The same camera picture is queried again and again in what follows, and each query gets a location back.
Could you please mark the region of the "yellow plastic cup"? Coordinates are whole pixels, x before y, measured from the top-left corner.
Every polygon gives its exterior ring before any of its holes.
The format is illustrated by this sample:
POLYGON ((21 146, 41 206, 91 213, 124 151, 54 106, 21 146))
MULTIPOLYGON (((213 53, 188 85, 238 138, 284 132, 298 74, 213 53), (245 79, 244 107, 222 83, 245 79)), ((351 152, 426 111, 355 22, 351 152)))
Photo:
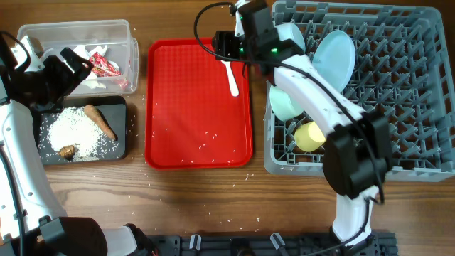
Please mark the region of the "yellow plastic cup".
POLYGON ((321 147, 326 138, 315 122, 309 122, 295 131, 294 140, 300 150, 312 152, 321 147))

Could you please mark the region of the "brown food scrap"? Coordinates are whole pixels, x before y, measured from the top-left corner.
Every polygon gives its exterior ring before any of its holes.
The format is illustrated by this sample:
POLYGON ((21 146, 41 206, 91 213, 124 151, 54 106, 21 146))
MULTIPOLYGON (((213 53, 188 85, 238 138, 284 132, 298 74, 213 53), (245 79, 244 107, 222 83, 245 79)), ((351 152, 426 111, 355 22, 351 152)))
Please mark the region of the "brown food scrap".
POLYGON ((63 159, 71 161, 75 158, 77 151, 78 149, 75 145, 64 146, 59 150, 58 155, 63 159))

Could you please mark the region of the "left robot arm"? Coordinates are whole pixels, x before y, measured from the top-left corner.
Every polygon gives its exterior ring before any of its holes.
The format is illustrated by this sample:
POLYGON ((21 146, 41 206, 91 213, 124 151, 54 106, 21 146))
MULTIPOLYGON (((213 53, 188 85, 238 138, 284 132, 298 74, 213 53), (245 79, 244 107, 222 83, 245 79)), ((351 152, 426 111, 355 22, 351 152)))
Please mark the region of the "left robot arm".
POLYGON ((70 217, 58 202, 36 147, 33 116, 62 109, 93 64, 70 48, 29 70, 1 32, 1 254, 160 255, 133 224, 103 230, 91 218, 70 217))

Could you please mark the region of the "small light blue bowl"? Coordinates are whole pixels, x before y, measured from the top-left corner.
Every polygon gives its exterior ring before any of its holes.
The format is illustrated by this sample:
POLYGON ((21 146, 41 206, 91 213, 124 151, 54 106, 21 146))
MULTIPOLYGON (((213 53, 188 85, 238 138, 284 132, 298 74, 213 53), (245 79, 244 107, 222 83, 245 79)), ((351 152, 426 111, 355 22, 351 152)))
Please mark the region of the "small light blue bowl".
POLYGON ((276 25, 280 41, 292 40, 297 44, 303 51, 306 50, 306 44, 304 37, 295 23, 282 23, 276 25))

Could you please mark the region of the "white rice pile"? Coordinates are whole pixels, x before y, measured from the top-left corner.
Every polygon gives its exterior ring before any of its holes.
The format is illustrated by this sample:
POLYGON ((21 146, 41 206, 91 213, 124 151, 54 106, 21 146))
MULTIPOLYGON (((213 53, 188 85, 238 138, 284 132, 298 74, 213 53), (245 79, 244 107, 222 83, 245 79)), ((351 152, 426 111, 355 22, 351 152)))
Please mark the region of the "white rice pile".
POLYGON ((61 113, 43 114, 37 149, 44 164, 108 160, 123 155, 123 145, 108 138, 85 115, 82 107, 68 107, 61 113), (69 145, 75 145, 78 149, 71 161, 58 155, 62 147, 69 145))

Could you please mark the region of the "green bowl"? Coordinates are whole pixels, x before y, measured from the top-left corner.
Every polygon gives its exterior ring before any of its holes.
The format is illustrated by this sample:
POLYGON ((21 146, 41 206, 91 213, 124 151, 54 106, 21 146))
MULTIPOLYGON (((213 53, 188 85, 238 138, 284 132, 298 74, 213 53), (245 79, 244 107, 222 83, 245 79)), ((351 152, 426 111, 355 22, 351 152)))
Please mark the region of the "green bowl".
POLYGON ((285 122, 303 113, 301 105, 277 86, 269 89, 269 101, 275 116, 285 122))

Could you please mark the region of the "large light blue plate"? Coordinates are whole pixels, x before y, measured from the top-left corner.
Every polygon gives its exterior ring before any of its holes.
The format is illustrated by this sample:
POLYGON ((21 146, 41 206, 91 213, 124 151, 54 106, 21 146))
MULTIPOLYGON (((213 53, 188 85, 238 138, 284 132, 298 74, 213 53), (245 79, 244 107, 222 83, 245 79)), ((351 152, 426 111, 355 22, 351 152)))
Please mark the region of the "large light blue plate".
POLYGON ((319 44, 312 64, 336 91, 342 92, 355 67, 355 46, 344 31, 330 32, 319 44))

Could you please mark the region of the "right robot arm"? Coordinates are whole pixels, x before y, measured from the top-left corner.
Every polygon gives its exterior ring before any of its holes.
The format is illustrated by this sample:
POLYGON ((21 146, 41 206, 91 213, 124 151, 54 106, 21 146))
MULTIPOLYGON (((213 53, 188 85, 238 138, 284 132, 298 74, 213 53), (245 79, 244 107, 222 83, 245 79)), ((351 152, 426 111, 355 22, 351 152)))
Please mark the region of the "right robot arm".
POLYGON ((353 39, 345 31, 332 31, 309 56, 297 25, 275 24, 266 2, 238 1, 228 7, 235 29, 218 32, 210 53, 258 67, 314 121, 325 139, 323 174, 337 195, 331 226, 336 249, 344 255, 364 250, 373 243, 370 218, 373 205, 384 202, 392 147, 386 116, 342 95, 355 65, 353 39))

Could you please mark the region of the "white plastic spoon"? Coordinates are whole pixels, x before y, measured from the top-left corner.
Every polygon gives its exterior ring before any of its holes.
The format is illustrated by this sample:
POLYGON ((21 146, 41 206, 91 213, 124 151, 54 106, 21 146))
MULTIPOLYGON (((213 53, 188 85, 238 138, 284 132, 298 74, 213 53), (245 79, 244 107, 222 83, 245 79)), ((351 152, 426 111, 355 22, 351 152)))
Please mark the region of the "white plastic spoon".
POLYGON ((235 76, 233 74, 231 64, 229 61, 222 60, 221 63, 225 66, 226 73, 227 73, 227 78, 228 78, 228 83, 229 83, 229 88, 230 88, 230 93, 233 97, 238 97, 240 92, 235 80, 235 76))

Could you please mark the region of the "red snack wrapper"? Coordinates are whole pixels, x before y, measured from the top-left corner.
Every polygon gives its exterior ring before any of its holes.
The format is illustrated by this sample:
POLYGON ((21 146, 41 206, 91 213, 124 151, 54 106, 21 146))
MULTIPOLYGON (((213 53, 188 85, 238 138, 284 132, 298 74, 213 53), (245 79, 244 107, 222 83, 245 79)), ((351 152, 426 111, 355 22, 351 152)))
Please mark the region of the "red snack wrapper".
POLYGON ((122 75, 119 67, 109 62, 100 53, 94 52, 89 61, 93 64, 93 69, 87 77, 85 85, 90 89, 107 89, 111 86, 117 86, 124 90, 129 86, 127 79, 117 79, 122 75))

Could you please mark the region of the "brown carrot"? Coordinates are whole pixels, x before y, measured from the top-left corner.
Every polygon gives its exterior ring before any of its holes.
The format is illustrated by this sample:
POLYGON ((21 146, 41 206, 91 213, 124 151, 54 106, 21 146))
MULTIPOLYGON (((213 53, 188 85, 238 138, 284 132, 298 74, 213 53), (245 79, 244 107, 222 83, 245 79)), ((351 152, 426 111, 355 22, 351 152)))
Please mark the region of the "brown carrot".
POLYGON ((83 108, 85 115, 92 120, 100 130, 110 139, 116 140, 117 136, 106 123, 99 110, 93 105, 85 105, 83 108))

